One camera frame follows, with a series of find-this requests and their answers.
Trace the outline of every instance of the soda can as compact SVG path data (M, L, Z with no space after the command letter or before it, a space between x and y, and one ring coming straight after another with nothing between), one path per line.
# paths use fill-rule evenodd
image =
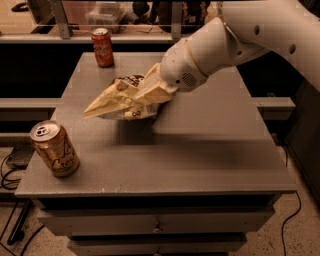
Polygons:
M91 33L93 49L100 67L110 67L114 64L110 34L106 28L96 28Z
M30 132L31 145L56 177L67 176L79 166L79 158L62 125L47 120Z

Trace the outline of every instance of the can tab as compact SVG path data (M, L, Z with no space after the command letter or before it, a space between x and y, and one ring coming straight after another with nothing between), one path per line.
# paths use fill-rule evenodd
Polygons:
M96 28L92 33L95 36L103 36L103 35L106 35L108 33L108 29L106 29L106 28Z
M38 137L41 137L41 136L47 135L49 132L50 132L50 129L48 127L40 126L36 131L36 135Z

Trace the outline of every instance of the power cord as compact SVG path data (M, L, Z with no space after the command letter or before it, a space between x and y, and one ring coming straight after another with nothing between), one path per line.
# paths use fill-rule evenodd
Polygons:
M27 12L28 10L29 8L26 3L19 3L11 8L11 11L13 12Z
M280 146L280 147L283 148L283 150L284 150L284 152L285 152L285 154L286 154L286 161L285 161L285 163L286 163L286 166L288 166L289 154L288 154L288 151L287 151L287 149L286 149L286 145L283 144L283 143L280 143L280 142L277 141L277 140L275 141L275 143L276 143L277 146ZM286 243L285 243L285 240L284 240L284 227L285 227L286 223L287 223L290 219L292 219L294 216L296 216L296 215L300 212L300 210L301 210L301 208L302 208L301 198L300 198L298 192L296 192L295 194L296 194L297 197L298 197L299 207L298 207L298 209L297 209L293 214L291 214L288 218L285 219L285 221L282 223L282 227L281 227L281 239L282 239L284 256L287 255Z
M40 227L32 234L32 236L29 238L28 242L27 242L27 243L25 244L25 246L23 247L20 256L23 256L23 255L24 255L24 253L26 252L26 250L27 250L29 244L31 243L31 241L33 240L33 238L34 238L44 227L45 227L44 225L40 226Z
M15 210L17 209L17 206L18 206L18 202L15 203L15 205L14 205L12 211L11 211L11 214L10 214L10 216L9 216L9 218L8 218L8 221L7 221L5 227L4 227L4 229L3 229L3 231L2 231L2 233L1 233L1 235L0 235L0 245L1 245L7 252L9 252L9 253L10 253L11 255L13 255L13 256L16 256L16 255L15 255L12 251L10 251L6 246L4 246L4 245L1 243L1 240L2 240L2 238L3 238L3 236L4 236L4 233L6 232L6 230L7 230L7 228L8 228L8 225L9 225L11 219L12 219L12 216L13 216Z
M32 242L32 240L35 238L35 236L36 236L44 227L45 227L44 225L40 226L40 227L32 234L32 236L29 238L29 240L27 241L27 243L24 245L24 247L23 247L23 249L22 249L22 251L21 251L21 253L20 253L19 256L23 256L23 255L24 255L24 253L26 252L29 244ZM10 251L7 247L5 247L1 242L0 242L0 245L1 245L7 252L9 252L12 256L18 256L18 255L16 255L16 254L14 254L12 251Z
M296 195L297 195L298 200L299 200L299 207L298 207L298 209L297 209L292 215L290 215L290 216L282 223L282 228L281 228L281 238L282 238L284 256L287 255L286 243L285 243L285 241L284 241L284 226L286 225L286 223L287 223L291 218L293 218L294 216L296 216L296 215L300 212L301 207L302 207L301 198L300 198L298 192L296 192Z
M5 163L5 161L7 159L9 159L11 156L13 156L15 153L17 153L19 150L21 150L22 148L24 148L25 146L27 145L24 145L18 149L16 149L15 151L11 152L9 155L7 155L1 165L0 165L0 174L1 174L1 185L0 185L0 188L4 188L6 190L15 190L18 185L19 185L19 182L20 182L20 178L18 179L12 179L12 178L9 178L9 176L14 173L14 172L17 172L17 171L21 171L21 170L24 170L24 169L21 169L21 168L13 168L11 170L9 170L7 173L3 173L3 164Z

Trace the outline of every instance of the gray cabinet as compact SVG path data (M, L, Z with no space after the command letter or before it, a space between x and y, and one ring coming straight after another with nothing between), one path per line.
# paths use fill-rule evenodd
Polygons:
M77 255L227 253L296 190L236 69L177 93L156 120L83 118L115 77L145 74L161 58L115 53L115 66L102 69L84 53L52 117L80 167L56 178L35 154L16 191Z

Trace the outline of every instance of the drawer handle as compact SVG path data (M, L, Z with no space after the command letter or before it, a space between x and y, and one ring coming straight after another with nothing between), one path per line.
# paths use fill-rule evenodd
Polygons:
M160 223L159 221L156 221L156 226L155 228L152 230L152 233L158 234L161 233L163 231L163 229L160 227Z

